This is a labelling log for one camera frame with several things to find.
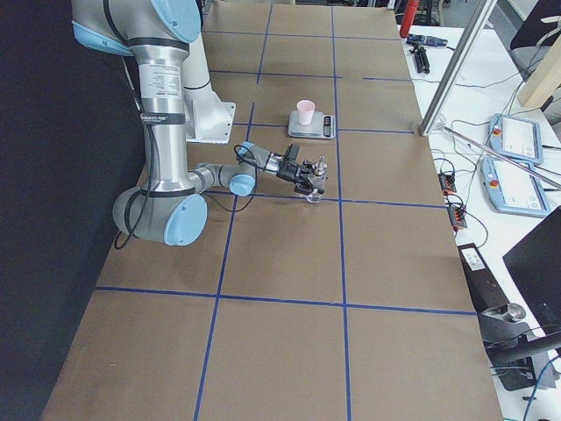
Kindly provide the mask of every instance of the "computer monitor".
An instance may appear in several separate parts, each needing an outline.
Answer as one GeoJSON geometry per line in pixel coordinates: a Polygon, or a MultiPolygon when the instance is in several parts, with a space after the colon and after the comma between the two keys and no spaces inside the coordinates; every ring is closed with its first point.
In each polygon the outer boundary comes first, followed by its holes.
{"type": "Polygon", "coordinates": [[[561,206],[503,256],[505,265],[546,334],[561,330],[561,206]]]}

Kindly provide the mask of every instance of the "white table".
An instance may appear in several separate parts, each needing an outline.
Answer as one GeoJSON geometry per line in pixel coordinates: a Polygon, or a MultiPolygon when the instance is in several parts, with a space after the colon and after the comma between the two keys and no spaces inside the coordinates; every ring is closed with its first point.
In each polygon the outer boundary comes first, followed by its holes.
{"type": "MultiPolygon", "coordinates": [[[[455,47],[462,31],[463,29],[461,28],[413,26],[410,33],[444,38],[449,41],[448,46],[455,47]]],[[[411,46],[406,45],[405,41],[403,41],[403,48],[407,57],[409,72],[414,80],[419,108],[424,115],[438,86],[437,83],[429,81],[440,81],[442,79],[453,51],[448,48],[427,47],[430,73],[425,75],[416,73],[413,55],[409,51],[411,46]]],[[[499,37],[493,30],[484,30],[480,34],[476,47],[465,64],[457,84],[486,86],[494,82],[503,81],[511,75],[513,77],[505,82],[486,88],[456,86],[444,106],[442,113],[444,123],[449,127],[451,122],[456,119],[470,123],[483,123],[488,121],[494,113],[505,112],[505,107],[509,103],[513,92],[522,83],[522,78],[516,73],[517,69],[510,60],[499,37]]],[[[524,111],[524,109],[515,99],[511,113],[518,111],[524,111]]],[[[534,120],[540,124],[542,141],[545,145],[560,146],[557,136],[540,110],[526,112],[518,116],[534,120]]],[[[471,139],[485,143],[487,125],[472,126],[456,122],[454,129],[471,139]]],[[[447,133],[433,131],[430,134],[430,146],[433,148],[435,158],[445,157],[454,164],[456,170],[473,170],[473,164],[455,152],[451,136],[447,133]]],[[[477,161],[480,155],[480,150],[475,146],[468,146],[460,139],[457,140],[456,151],[466,155],[472,161],[477,161]]],[[[435,164],[437,169],[439,169],[442,162],[436,161],[435,164]]],[[[545,150],[543,166],[558,172],[561,168],[561,152],[545,150]]],[[[450,169],[450,166],[444,164],[443,169],[450,169]]],[[[545,175],[561,182],[561,177],[556,178],[555,175],[545,175]]],[[[482,187],[479,168],[469,189],[471,178],[472,175],[469,173],[456,174],[456,187],[458,195],[464,200],[466,200],[469,194],[468,211],[479,218],[489,231],[489,238],[486,244],[479,250],[509,300],[513,303],[520,303],[528,310],[526,303],[523,301],[502,261],[502,256],[522,239],[524,235],[531,231],[541,219],[495,212],[486,199],[486,192],[482,187]]],[[[561,205],[561,192],[551,192],[546,193],[546,195],[552,209],[561,205]]],[[[467,217],[467,224],[467,229],[458,232],[456,237],[457,244],[475,243],[480,245],[485,239],[484,229],[469,216],[467,217]]],[[[531,313],[524,321],[530,327],[538,326],[531,313]]],[[[538,336],[543,335],[540,330],[535,331],[535,333],[538,336]]],[[[561,367],[561,364],[558,363],[559,361],[555,364],[557,371],[561,367]]],[[[527,404],[526,401],[522,400],[522,397],[529,396],[531,389],[508,392],[502,387],[499,379],[495,378],[494,382],[504,417],[506,419],[521,420],[527,404]]],[[[532,403],[528,420],[537,420],[539,418],[549,420],[561,419],[561,382],[557,382],[556,389],[538,390],[536,397],[537,399],[532,403]]]]}

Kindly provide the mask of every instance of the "black wall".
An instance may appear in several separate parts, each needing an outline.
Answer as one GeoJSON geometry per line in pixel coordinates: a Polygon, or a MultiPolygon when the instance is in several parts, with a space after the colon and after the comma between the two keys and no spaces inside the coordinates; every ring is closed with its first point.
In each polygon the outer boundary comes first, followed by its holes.
{"type": "Polygon", "coordinates": [[[120,58],[70,0],[0,5],[0,419],[39,419],[144,162],[120,58]]]}

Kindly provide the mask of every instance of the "cardboard floor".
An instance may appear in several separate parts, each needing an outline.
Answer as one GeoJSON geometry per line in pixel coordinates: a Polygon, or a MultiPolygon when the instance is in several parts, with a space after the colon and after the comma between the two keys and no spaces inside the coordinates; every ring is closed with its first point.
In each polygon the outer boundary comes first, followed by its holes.
{"type": "Polygon", "coordinates": [[[193,245],[111,251],[43,419],[501,420],[392,12],[218,2],[203,32],[237,113],[190,167],[295,142],[325,197],[263,175],[193,245]],[[334,140],[288,137],[303,98],[334,140]]]}

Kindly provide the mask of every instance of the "blue tool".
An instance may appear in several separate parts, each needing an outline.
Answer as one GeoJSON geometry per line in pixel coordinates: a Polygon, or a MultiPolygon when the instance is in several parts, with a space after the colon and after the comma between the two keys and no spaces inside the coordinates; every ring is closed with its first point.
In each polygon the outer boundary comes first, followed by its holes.
{"type": "Polygon", "coordinates": [[[413,33],[407,36],[405,42],[410,45],[413,45],[414,42],[418,42],[422,46],[446,46],[448,44],[447,39],[429,37],[427,35],[414,35],[413,33]]]}

